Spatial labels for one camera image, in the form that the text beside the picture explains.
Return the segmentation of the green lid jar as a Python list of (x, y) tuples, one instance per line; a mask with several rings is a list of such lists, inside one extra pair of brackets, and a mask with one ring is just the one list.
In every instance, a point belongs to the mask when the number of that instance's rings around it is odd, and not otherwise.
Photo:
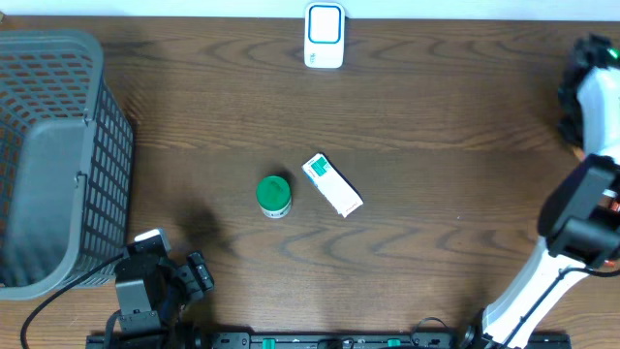
[(292, 191), (286, 179), (278, 175), (263, 178), (256, 189), (263, 214), (272, 219), (286, 216), (292, 207)]

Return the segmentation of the white and green carton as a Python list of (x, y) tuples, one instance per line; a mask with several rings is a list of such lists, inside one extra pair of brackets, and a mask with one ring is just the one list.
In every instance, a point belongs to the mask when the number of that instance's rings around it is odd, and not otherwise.
[(361, 196), (345, 177), (336, 171), (324, 154), (315, 154), (302, 165), (302, 170), (343, 218), (363, 205)]

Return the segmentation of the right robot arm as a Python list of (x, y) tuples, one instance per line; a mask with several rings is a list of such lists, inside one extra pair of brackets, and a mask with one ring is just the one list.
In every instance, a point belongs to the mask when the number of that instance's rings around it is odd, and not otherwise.
[(532, 255), (469, 327), (465, 348), (524, 348), (539, 322), (582, 279), (611, 278), (619, 258), (619, 50), (590, 35), (574, 44), (558, 89), (562, 138), (583, 154), (545, 201)]

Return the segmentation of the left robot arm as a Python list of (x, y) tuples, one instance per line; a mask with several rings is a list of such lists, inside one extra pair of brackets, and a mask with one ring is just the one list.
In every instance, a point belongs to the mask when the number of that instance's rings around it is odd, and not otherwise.
[(188, 255), (182, 266), (166, 256), (134, 254), (119, 262), (114, 271), (120, 309), (108, 318), (104, 348), (211, 346), (198, 326), (181, 319), (185, 307), (202, 300), (214, 287), (201, 252)]

